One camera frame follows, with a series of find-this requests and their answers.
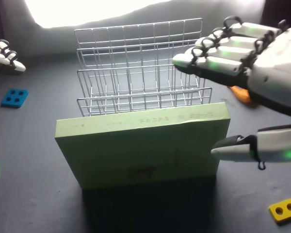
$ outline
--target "white robotic hand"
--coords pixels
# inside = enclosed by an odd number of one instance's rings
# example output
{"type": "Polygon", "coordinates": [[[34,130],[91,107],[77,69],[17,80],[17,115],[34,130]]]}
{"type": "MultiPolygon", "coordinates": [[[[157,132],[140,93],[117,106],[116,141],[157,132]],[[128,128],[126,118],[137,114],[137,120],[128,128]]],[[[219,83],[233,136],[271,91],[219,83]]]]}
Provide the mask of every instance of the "white robotic hand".
{"type": "Polygon", "coordinates": [[[8,41],[0,39],[0,71],[11,74],[22,74],[26,68],[17,61],[18,55],[15,51],[9,50],[10,44],[8,41]]]}
{"type": "MultiPolygon", "coordinates": [[[[291,116],[291,28],[285,20],[273,28],[228,17],[224,27],[197,40],[184,54],[177,54],[173,63],[184,73],[245,88],[253,101],[291,116]],[[228,26],[229,20],[236,23],[228,26]]],[[[265,161],[289,162],[291,126],[223,139],[211,154],[221,160],[257,161],[260,170],[265,169],[265,161]]]]}

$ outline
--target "light green box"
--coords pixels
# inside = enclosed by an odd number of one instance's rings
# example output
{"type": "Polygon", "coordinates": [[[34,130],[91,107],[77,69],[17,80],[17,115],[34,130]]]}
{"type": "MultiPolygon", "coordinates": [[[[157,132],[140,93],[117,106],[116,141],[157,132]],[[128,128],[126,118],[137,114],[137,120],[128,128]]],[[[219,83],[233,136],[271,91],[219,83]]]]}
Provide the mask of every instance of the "light green box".
{"type": "Polygon", "coordinates": [[[225,103],[58,120],[55,139],[83,189],[215,175],[225,103]]]}

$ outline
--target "yellow toy block with holes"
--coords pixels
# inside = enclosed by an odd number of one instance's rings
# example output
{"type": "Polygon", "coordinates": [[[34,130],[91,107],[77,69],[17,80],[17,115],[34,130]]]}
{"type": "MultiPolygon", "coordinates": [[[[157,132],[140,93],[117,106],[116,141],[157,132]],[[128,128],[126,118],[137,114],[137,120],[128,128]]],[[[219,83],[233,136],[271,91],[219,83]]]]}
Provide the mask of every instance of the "yellow toy block with holes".
{"type": "Polygon", "coordinates": [[[270,205],[268,208],[276,222],[282,222],[291,218],[291,198],[270,205]]]}

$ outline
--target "blue toy block with holes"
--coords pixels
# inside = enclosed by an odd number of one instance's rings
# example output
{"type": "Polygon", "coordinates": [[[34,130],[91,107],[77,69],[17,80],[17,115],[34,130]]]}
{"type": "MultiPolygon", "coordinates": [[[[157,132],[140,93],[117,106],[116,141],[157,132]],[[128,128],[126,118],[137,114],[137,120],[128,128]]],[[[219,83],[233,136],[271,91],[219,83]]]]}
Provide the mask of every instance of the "blue toy block with holes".
{"type": "Polygon", "coordinates": [[[1,102],[1,106],[9,108],[20,108],[27,96],[27,90],[10,89],[4,96],[1,102]]]}

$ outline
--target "box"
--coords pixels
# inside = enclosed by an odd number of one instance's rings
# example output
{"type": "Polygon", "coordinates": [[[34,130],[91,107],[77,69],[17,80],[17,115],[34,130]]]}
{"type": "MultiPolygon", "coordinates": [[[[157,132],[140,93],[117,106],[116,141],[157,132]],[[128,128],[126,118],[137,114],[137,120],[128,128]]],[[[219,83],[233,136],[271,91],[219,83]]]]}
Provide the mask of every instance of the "box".
{"type": "Polygon", "coordinates": [[[55,139],[83,189],[215,175],[225,103],[58,120],[55,139]]]}

